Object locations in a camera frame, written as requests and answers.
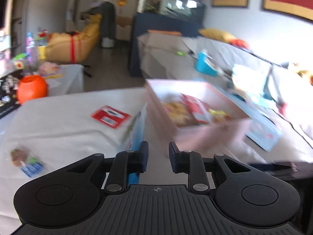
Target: red strap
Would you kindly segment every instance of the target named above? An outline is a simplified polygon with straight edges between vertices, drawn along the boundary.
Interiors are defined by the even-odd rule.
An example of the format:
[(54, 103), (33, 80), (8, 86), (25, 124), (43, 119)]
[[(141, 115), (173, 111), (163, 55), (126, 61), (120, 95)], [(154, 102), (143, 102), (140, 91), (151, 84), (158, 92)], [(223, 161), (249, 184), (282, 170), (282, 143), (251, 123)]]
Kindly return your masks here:
[(78, 46), (79, 46), (79, 54), (82, 53), (82, 43), (81, 39), (79, 37), (79, 33), (75, 33), (71, 36), (71, 62), (76, 63), (76, 56), (75, 56), (75, 42), (74, 42), (74, 36), (78, 35)]
[(71, 62), (76, 63), (75, 59), (75, 46), (74, 46), (74, 36), (71, 36)]

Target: yellow bean bag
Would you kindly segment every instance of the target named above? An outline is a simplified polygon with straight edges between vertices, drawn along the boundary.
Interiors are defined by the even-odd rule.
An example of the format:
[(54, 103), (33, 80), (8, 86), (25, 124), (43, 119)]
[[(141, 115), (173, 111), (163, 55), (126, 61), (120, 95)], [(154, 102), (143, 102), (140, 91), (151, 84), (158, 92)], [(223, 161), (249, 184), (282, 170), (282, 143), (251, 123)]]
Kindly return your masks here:
[(81, 33), (73, 37), (67, 33), (53, 33), (45, 48), (46, 60), (58, 63), (82, 63), (98, 43), (101, 14), (90, 15), (90, 21), (91, 23)]
[(200, 29), (199, 33), (206, 38), (210, 38), (213, 40), (218, 40), (218, 41), (226, 42), (226, 43), (230, 43), (232, 40), (237, 39), (234, 35), (226, 31), (213, 29), (213, 28)]

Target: yellow sofa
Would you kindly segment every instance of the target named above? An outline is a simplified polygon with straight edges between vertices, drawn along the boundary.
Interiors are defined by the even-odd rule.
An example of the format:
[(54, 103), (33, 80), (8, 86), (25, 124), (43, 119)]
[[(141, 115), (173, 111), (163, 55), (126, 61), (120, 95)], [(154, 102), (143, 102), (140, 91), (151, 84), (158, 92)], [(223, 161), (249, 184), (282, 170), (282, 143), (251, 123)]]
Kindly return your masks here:
[(66, 33), (53, 33), (45, 49), (46, 60), (63, 63), (83, 62), (98, 43), (101, 15), (90, 15), (90, 21), (82, 32), (73, 37)]

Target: blue container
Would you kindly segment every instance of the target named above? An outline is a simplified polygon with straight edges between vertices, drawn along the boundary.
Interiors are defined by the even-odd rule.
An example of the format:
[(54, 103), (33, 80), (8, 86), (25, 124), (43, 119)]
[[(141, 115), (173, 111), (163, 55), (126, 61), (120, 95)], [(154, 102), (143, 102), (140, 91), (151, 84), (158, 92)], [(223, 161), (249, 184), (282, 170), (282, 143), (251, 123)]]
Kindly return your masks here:
[(200, 73), (210, 75), (212, 77), (218, 76), (217, 70), (215, 70), (210, 65), (209, 56), (207, 55), (205, 50), (203, 50), (199, 53), (198, 62), (195, 65), (195, 69)]

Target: fish tank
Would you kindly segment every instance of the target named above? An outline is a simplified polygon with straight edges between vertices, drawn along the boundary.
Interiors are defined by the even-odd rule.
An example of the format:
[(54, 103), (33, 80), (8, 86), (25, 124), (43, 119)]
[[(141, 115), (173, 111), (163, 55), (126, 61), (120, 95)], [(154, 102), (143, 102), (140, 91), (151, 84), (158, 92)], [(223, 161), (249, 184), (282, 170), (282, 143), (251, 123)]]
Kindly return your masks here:
[(206, 5), (193, 0), (138, 0), (137, 12), (202, 24)]

